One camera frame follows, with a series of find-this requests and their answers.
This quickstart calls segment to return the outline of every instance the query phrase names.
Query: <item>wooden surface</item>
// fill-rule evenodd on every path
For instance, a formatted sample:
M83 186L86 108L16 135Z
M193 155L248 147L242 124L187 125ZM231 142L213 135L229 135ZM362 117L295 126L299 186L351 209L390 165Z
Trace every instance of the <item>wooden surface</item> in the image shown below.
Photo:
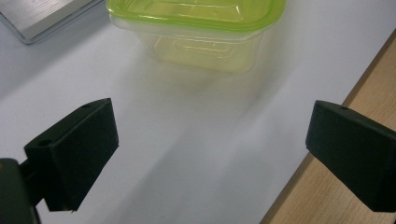
M346 105L396 130L396 31L348 95ZM374 213L310 153L261 224L391 224L395 213Z

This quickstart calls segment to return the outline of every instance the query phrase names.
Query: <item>container lid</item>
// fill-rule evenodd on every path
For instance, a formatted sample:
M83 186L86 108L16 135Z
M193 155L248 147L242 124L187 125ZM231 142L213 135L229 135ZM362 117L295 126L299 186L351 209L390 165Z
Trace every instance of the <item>container lid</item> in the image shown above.
M113 17L233 32L260 30L277 21L286 0L107 0Z

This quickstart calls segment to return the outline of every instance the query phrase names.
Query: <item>white table surface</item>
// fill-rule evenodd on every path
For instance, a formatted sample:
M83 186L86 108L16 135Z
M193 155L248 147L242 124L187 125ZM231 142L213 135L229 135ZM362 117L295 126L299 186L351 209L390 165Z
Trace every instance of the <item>white table surface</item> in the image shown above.
M341 104L396 26L394 0L289 1L239 75L159 63L105 4L24 46L0 24L0 156L111 97L120 147L75 213L46 223L259 223L307 150L314 101Z

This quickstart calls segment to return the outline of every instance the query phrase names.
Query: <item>plastic container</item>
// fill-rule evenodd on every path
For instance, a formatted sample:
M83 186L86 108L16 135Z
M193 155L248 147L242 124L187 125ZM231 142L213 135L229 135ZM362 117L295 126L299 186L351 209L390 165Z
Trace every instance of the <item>plastic container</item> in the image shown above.
M107 0L112 22L135 31L160 61L238 72L255 61L285 0Z

